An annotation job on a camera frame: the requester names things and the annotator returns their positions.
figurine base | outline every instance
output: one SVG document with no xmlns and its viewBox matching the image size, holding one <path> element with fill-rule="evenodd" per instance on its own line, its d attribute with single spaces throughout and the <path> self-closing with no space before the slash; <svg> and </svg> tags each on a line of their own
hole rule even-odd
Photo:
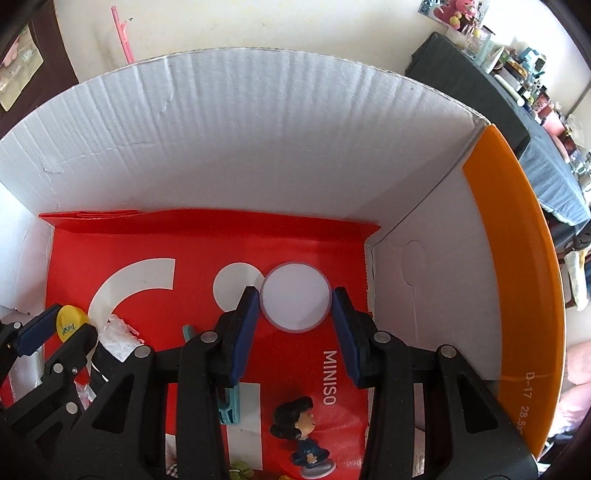
<svg viewBox="0 0 591 480">
<path fill-rule="evenodd" d="M 330 475 L 336 469 L 336 463 L 334 460 L 327 458 L 326 460 L 320 462 L 318 465 L 308 468 L 303 466 L 300 471 L 300 475 L 302 478 L 306 480 L 317 480 L 319 478 L 324 478 L 325 476 Z"/>
</svg>

blue tablecloth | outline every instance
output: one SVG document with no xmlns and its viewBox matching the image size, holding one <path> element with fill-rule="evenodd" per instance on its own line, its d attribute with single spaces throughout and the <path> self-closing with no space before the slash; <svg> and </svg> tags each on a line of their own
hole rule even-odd
<svg viewBox="0 0 591 480">
<path fill-rule="evenodd" d="M 495 124 L 544 210 L 573 226 L 591 219 L 577 180 L 546 130 L 447 38 L 432 34 L 414 53 L 406 75 L 472 107 Z"/>
</svg>

yellow lid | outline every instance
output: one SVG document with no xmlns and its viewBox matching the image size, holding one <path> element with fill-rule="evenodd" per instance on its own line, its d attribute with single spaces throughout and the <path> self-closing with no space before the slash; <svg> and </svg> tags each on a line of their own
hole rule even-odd
<svg viewBox="0 0 591 480">
<path fill-rule="evenodd" d="M 57 336 L 65 342 L 83 323 L 90 323 L 84 310 L 74 305 L 64 305 L 57 314 Z"/>
</svg>

cardboard box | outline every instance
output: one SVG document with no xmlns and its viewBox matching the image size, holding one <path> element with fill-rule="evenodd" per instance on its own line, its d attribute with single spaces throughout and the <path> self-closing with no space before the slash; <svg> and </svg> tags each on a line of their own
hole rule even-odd
<svg viewBox="0 0 591 480">
<path fill-rule="evenodd" d="M 499 382 L 540 453 L 563 372 L 558 265 L 517 160 L 468 107 L 332 57 L 195 51 L 62 93 L 0 141 L 0 157 L 1 305 L 44 308 L 54 227 L 41 213 L 228 209 L 373 223 L 367 307 L 378 326 L 409 345 L 457 346 Z"/>
</svg>

girl figurine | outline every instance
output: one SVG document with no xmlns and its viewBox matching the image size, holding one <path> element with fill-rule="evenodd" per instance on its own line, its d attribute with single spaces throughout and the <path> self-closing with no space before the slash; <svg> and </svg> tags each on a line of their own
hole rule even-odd
<svg viewBox="0 0 591 480">
<path fill-rule="evenodd" d="M 316 480 L 335 471 L 336 464 L 329 458 L 330 452 L 320 448 L 318 442 L 308 437 L 316 427 L 311 410 L 310 397 L 279 405 L 273 414 L 271 434 L 279 439 L 297 440 L 297 451 L 291 454 L 294 465 L 301 467 L 300 475 L 306 480 Z"/>
</svg>

